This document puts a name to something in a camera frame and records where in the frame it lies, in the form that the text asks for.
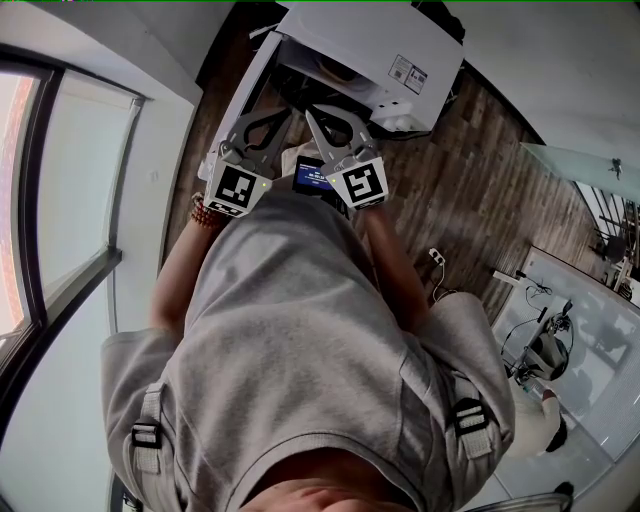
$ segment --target backpack strap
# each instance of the backpack strap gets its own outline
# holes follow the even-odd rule
[[[492,451],[487,432],[489,421],[477,388],[457,372],[453,376],[457,400],[453,408],[456,435],[462,441],[467,459],[476,459]]]
[[[160,473],[159,450],[162,448],[162,389],[164,382],[159,380],[149,385],[142,402],[140,419],[131,429],[131,444],[135,447],[135,464],[140,471],[157,475]]]

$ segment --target hand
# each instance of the hand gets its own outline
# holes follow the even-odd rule
[[[556,394],[550,389],[545,389],[544,393],[542,393],[542,401],[548,400],[549,398],[558,398]]]

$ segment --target gray t-shirt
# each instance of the gray t-shirt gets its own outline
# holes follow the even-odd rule
[[[414,336],[371,275],[351,226],[320,200],[270,192],[233,220],[202,265],[182,340],[149,329],[104,345],[108,448],[125,485],[155,512],[232,512],[276,462],[331,447],[365,458],[417,510],[473,497],[514,424],[480,302],[446,297]],[[471,460],[454,428],[454,371],[489,419],[491,451]],[[159,379],[161,469],[149,474],[130,433]]]

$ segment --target barcode label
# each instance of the barcode label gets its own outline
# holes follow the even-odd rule
[[[402,55],[396,56],[389,70],[389,76],[416,94],[420,94],[427,81],[427,74]]]

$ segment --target label sticker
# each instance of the label sticker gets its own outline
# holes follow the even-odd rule
[[[389,70],[389,76],[404,85],[405,80],[411,72],[413,64],[405,59],[402,55],[398,55],[393,61],[393,66]]]
[[[362,203],[356,206],[356,210],[362,210],[363,208],[368,208],[369,206],[373,206],[374,204],[380,204],[385,199],[386,199],[385,197],[378,197],[377,199],[372,199],[371,201],[368,201],[366,203]]]
[[[209,208],[212,210],[219,211],[220,213],[224,213],[225,215],[231,215],[232,217],[237,217],[242,212],[240,210],[236,210],[235,208],[230,208],[229,206],[225,206],[220,203],[211,203]]]
[[[427,81],[427,74],[402,55],[398,55],[393,61],[389,76],[416,94],[420,94]]]
[[[411,89],[416,94],[420,94],[422,90],[422,86],[427,79],[427,74],[421,69],[413,66],[411,71],[409,72],[409,76],[407,77],[407,81],[404,85],[406,85],[409,89]]]

